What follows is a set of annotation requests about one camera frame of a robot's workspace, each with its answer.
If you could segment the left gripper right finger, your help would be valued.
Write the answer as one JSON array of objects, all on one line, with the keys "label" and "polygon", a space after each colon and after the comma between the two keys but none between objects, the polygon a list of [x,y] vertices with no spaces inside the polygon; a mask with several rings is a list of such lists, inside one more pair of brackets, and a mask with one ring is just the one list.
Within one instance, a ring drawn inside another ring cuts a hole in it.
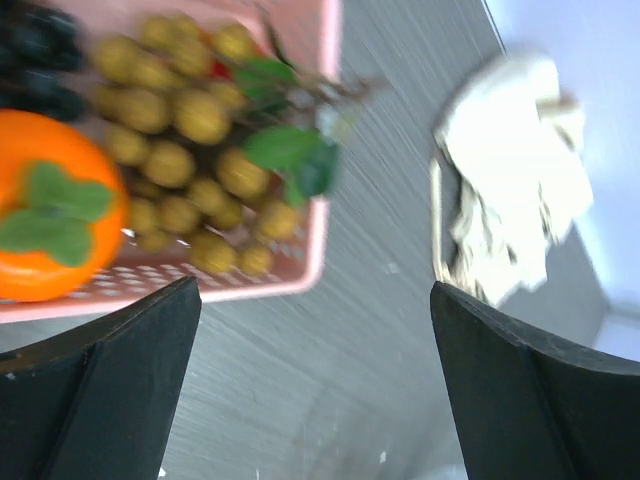
[{"label": "left gripper right finger", "polygon": [[471,479],[636,479],[639,364],[436,282],[430,308]]}]

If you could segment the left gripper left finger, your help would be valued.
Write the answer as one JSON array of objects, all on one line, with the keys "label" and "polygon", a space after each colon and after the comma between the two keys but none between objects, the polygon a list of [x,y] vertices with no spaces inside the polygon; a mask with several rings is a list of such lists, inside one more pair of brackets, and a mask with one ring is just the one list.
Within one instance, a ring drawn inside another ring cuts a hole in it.
[{"label": "left gripper left finger", "polygon": [[2,353],[2,478],[157,478],[201,308],[183,277]]}]

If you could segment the fake orange persimmon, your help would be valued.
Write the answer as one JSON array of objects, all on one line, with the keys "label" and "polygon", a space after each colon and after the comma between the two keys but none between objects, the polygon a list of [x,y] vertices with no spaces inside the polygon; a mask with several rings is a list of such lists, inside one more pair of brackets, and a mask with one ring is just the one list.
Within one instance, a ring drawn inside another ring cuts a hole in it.
[{"label": "fake orange persimmon", "polygon": [[119,169],[76,128],[1,112],[1,296],[65,296],[121,249],[127,193]]}]

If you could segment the fake brown longan bunch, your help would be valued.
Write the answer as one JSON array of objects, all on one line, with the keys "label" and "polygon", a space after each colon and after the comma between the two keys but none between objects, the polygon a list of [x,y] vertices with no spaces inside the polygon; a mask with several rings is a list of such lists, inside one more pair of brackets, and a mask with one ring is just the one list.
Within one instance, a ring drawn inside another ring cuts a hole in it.
[{"label": "fake brown longan bunch", "polygon": [[187,15],[153,14],[136,36],[108,34],[92,61],[102,81],[94,108],[104,146],[127,172],[137,247],[187,244],[207,274],[269,273],[268,244],[290,237],[309,202],[338,172],[342,114],[381,86],[304,71],[265,25],[262,49],[241,22],[202,28]]}]

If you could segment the fake black grape bunch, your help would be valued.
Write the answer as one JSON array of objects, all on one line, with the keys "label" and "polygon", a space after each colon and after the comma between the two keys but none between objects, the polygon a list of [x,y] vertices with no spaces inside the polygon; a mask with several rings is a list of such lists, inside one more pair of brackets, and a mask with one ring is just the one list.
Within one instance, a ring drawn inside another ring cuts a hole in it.
[{"label": "fake black grape bunch", "polygon": [[79,23],[42,1],[1,3],[1,107],[70,123],[86,112],[63,77],[84,66]]}]

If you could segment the pink plastic basket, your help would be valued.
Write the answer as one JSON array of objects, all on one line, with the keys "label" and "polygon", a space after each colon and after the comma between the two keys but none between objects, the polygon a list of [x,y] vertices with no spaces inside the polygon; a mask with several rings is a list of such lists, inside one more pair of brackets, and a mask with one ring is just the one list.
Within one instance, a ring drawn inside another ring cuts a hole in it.
[{"label": "pink plastic basket", "polygon": [[[343,4],[340,1],[62,1],[95,39],[104,32],[129,33],[147,12],[183,12],[204,26],[237,20],[263,48],[267,37],[260,22],[267,13],[285,53],[296,65],[337,78],[340,72]],[[123,308],[183,277],[196,277],[204,303],[280,296],[303,292],[320,278],[328,231],[329,202],[311,201],[289,238],[272,240],[272,270],[259,277],[234,269],[209,275],[192,266],[182,241],[151,253],[139,249],[130,231],[122,234],[117,259],[91,281],[50,302],[1,302],[4,323],[103,314]]]}]

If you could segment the beige cloth drawstring bag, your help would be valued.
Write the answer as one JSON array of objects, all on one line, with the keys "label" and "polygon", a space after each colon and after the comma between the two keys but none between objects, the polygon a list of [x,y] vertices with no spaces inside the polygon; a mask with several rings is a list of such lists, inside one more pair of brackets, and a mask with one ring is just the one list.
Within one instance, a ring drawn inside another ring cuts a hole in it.
[{"label": "beige cloth drawstring bag", "polygon": [[584,124],[545,53],[503,53],[468,77],[433,129],[438,281],[493,307],[546,282],[548,250],[593,203]]}]

